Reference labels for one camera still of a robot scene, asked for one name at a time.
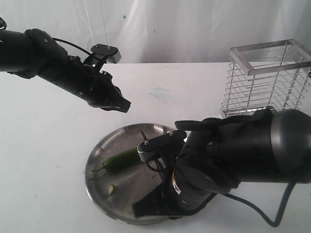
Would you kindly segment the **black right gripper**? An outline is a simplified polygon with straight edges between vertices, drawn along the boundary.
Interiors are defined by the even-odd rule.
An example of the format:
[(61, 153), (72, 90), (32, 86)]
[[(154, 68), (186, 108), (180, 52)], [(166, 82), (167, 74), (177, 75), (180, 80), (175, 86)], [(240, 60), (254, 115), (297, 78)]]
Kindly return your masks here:
[(175, 213), (195, 212), (206, 205), (212, 194), (227, 194), (240, 184), (220, 159), (208, 152), (207, 145), (185, 143), (174, 165), (169, 183), (159, 184), (141, 200), (132, 204), (135, 218), (169, 216)]

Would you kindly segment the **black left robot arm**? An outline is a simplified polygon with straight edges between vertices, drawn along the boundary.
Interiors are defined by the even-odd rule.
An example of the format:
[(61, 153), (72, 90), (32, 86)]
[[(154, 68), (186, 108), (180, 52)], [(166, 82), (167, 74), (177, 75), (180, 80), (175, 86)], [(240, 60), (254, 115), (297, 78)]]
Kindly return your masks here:
[(38, 76), (94, 108), (128, 112), (131, 102), (112, 83), (112, 75), (102, 70), (107, 62), (120, 61), (119, 49), (96, 44), (82, 61), (69, 55), (59, 41), (40, 29), (1, 30), (0, 70), (24, 79)]

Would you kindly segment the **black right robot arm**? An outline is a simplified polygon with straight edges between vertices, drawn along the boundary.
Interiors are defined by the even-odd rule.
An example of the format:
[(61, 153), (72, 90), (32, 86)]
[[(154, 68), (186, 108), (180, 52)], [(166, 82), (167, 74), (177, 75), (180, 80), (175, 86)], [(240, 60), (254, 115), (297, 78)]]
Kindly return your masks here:
[(138, 145), (141, 161), (161, 183), (132, 205), (136, 218), (191, 216), (243, 182), (286, 183), (276, 226), (297, 183), (311, 181), (311, 118), (294, 109), (177, 121), (176, 130)]

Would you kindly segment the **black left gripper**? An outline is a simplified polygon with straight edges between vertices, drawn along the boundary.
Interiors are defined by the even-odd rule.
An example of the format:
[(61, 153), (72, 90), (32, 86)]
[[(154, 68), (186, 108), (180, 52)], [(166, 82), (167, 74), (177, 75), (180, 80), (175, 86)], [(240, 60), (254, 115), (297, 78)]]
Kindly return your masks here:
[(92, 107), (122, 113), (130, 109), (131, 102), (121, 97), (120, 89), (112, 83), (112, 76), (96, 72), (91, 66), (83, 64), (78, 56), (69, 56), (65, 63), (48, 62), (38, 76)]

